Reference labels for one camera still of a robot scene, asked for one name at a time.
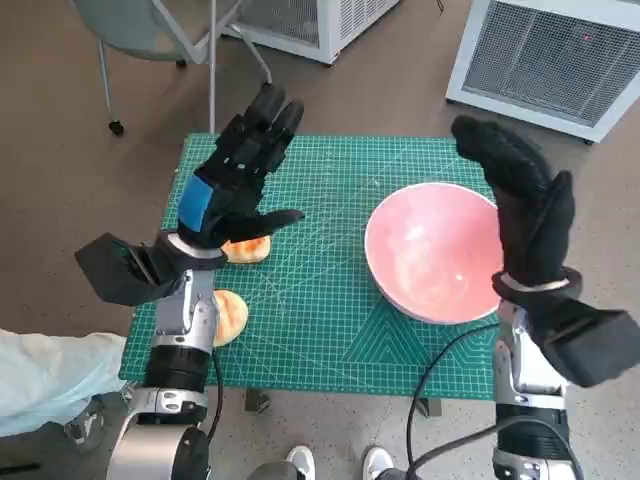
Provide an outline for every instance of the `grid lines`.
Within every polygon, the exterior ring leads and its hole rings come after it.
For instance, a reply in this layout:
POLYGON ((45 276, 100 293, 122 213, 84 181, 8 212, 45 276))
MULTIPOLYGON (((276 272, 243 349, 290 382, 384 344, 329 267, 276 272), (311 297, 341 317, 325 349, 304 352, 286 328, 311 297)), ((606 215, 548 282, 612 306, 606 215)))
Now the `grid lines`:
MULTIPOLYGON (((215 148, 189 136, 162 223, 176 225, 186 180, 215 148)), ((249 305, 242 335, 220 349, 225 385, 411 395, 424 365, 456 335, 485 319, 427 325, 393 308, 378 292, 364 256, 364 229, 391 192, 413 183, 451 182, 491 197, 481 169, 445 138, 298 136, 265 187, 261 211, 297 208, 306 218, 278 232, 259 265, 229 265, 216 288, 249 305)), ((120 376, 141 380, 154 330, 153 304, 137 308, 120 376)), ((491 399, 496 333, 464 340, 434 370, 425 394, 491 399)), ((209 384, 215 384, 213 371, 209 384)))

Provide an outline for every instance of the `bread slice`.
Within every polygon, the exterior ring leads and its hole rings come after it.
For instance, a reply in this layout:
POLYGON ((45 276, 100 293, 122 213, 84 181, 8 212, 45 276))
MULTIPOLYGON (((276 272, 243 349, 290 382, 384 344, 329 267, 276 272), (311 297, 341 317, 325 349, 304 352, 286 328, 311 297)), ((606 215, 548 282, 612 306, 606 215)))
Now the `bread slice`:
POLYGON ((255 238, 244 242, 227 242, 222 251, 229 257, 229 263, 258 263, 269 256, 271 237, 255 238))
POLYGON ((247 326, 249 307, 240 295, 229 290, 216 290, 213 294, 220 309, 218 330, 213 346, 221 347, 234 340, 247 326))

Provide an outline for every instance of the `table leg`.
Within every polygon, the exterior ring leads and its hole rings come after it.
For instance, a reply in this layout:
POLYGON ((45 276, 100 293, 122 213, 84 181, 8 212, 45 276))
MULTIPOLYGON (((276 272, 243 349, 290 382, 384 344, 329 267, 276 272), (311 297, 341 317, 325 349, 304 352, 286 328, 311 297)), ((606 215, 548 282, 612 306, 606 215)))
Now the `table leg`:
POLYGON ((247 388, 244 398, 244 411, 260 415, 271 405, 271 399, 262 390, 247 388))
POLYGON ((442 400, 439 398, 421 398, 416 404, 416 409, 425 417, 442 416, 442 400))
POLYGON ((216 0, 211 0, 211 18, 209 26, 209 133, 216 133, 216 0))

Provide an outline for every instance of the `chair leg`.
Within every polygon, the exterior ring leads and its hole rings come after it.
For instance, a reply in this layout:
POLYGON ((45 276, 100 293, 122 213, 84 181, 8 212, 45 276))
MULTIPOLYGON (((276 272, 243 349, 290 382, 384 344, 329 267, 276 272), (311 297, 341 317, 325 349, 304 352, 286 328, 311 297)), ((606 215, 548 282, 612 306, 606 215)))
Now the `chair leg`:
POLYGON ((216 0, 211 0, 209 15, 209 133, 216 133, 216 0))
POLYGON ((109 114, 109 129, 114 135, 120 137, 124 133, 124 127, 115 117, 113 108, 111 107, 111 89, 109 88, 109 73, 107 72, 107 56, 105 53, 104 42, 99 38, 97 39, 97 42, 98 60, 100 62, 100 77, 102 78, 102 86, 104 88, 104 102, 107 106, 107 113, 109 114))
POLYGON ((247 48, 251 52, 251 54, 254 56, 254 58, 260 64, 260 68, 262 69, 262 71, 265 74, 266 82, 267 83, 273 83, 273 78, 271 76, 271 69, 269 68, 269 65, 267 65, 267 62, 264 61, 264 59, 262 58, 262 55, 260 55, 260 52, 258 52, 258 49, 253 44, 251 39, 249 37, 247 37, 247 35, 244 32, 244 30, 242 28, 240 28, 235 23, 230 23, 229 25, 227 25, 227 27, 230 28, 231 30, 233 30, 234 32, 236 32, 238 35, 240 35, 240 38, 242 38, 242 40, 244 41, 245 45, 247 46, 247 48))

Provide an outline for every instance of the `white air conditioner unit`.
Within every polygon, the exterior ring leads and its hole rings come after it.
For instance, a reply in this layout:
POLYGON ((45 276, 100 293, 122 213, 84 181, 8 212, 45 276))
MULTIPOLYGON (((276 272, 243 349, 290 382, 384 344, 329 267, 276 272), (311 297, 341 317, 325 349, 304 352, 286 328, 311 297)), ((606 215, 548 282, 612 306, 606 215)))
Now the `white air conditioner unit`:
POLYGON ((399 1, 254 0, 246 2, 237 23, 255 43, 332 65, 399 1))
POLYGON ((640 0, 474 0, 447 98, 599 142, 640 96, 640 0))

